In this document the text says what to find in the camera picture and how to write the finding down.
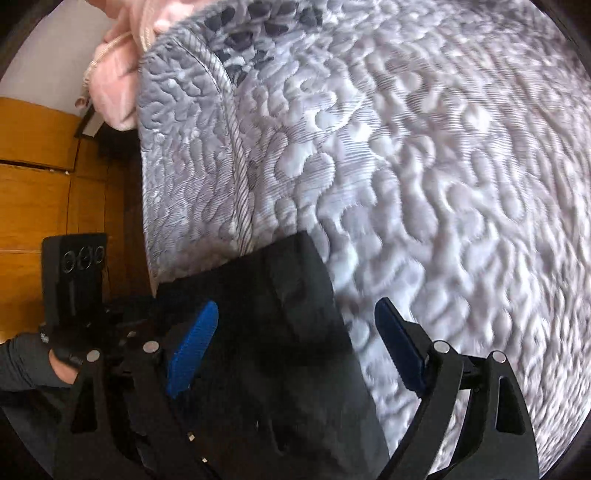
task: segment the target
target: black cloth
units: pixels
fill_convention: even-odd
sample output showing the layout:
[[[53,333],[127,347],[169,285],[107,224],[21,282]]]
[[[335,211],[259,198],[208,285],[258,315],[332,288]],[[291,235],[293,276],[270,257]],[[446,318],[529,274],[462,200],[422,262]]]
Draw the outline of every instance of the black cloth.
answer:
[[[206,300],[219,324],[174,406],[223,480],[375,480],[389,454],[332,284],[298,234],[161,285],[166,324]]]
[[[0,345],[0,391],[68,387],[49,363],[49,347],[36,333],[21,333]]]
[[[49,478],[67,395],[58,387],[68,386],[57,378],[38,334],[22,333],[0,345],[0,472]]]

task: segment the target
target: black glove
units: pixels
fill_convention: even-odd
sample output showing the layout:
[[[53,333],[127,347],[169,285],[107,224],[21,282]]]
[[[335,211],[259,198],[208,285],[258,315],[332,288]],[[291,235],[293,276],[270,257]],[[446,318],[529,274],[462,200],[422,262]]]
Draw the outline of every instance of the black glove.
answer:
[[[86,355],[93,349],[90,332],[86,327],[40,327],[41,340],[49,345],[58,360],[80,368]]]

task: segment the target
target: embossed fabric pattern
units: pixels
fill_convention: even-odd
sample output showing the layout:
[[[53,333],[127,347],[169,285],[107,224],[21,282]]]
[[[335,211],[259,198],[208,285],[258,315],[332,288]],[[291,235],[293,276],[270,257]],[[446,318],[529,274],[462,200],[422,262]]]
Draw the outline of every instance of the embossed fabric pattern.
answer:
[[[229,1],[140,76],[153,285],[307,230],[391,451],[418,401],[375,330],[383,296],[461,353],[505,351],[541,473],[556,461],[590,409],[591,95],[549,18],[529,0]]]

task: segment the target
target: bed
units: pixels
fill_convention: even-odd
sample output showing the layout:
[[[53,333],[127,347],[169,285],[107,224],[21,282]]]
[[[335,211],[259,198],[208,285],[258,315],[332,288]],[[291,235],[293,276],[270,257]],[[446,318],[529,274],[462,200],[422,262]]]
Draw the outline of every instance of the bed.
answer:
[[[159,38],[140,77],[154,288],[307,230],[391,451],[417,399],[375,330],[382,296],[460,353],[506,352],[551,468],[591,407],[591,96],[548,16],[233,0]]]

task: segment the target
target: white wall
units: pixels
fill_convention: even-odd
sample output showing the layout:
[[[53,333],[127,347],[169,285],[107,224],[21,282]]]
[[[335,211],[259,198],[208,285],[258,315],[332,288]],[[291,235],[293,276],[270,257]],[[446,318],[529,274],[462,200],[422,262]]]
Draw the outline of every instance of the white wall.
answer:
[[[82,76],[111,24],[83,0],[64,0],[22,45],[0,80],[0,96],[78,114]]]

